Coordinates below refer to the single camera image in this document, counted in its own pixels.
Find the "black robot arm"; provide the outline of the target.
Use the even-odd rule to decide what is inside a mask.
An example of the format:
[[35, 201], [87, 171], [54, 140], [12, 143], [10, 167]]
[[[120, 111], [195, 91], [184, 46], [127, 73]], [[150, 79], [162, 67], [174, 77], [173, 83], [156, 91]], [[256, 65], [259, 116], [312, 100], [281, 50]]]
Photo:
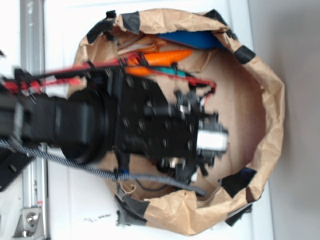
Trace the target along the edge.
[[71, 83], [86, 77], [86, 88], [69, 98], [48, 96], [42, 75], [17, 70], [0, 84], [0, 144], [39, 156], [41, 143], [59, 147], [71, 165], [85, 168], [108, 152], [117, 167], [112, 180], [135, 179], [131, 155], [141, 155], [177, 182], [188, 184], [197, 169], [213, 166], [228, 148], [228, 131], [217, 113], [207, 114], [191, 87], [167, 100], [154, 80], [121, 68], [88, 69], [56, 75]]

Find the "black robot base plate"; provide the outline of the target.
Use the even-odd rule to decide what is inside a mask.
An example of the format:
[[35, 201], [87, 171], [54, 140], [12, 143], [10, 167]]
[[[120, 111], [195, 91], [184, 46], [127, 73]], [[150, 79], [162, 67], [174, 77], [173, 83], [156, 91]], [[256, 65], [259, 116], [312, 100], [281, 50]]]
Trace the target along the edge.
[[25, 153], [12, 152], [4, 147], [0, 148], [0, 191], [4, 192], [10, 184], [34, 159]]

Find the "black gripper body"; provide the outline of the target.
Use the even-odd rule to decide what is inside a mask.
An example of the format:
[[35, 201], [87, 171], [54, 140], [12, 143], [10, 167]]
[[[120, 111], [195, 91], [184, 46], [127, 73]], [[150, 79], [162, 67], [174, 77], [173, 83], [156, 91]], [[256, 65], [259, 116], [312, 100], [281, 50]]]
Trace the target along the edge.
[[130, 171], [130, 155], [155, 162], [159, 171], [182, 183], [213, 166], [228, 149], [228, 130], [217, 113], [208, 114], [194, 90], [174, 93], [167, 101], [153, 80], [127, 75], [117, 96], [114, 152], [120, 170]]

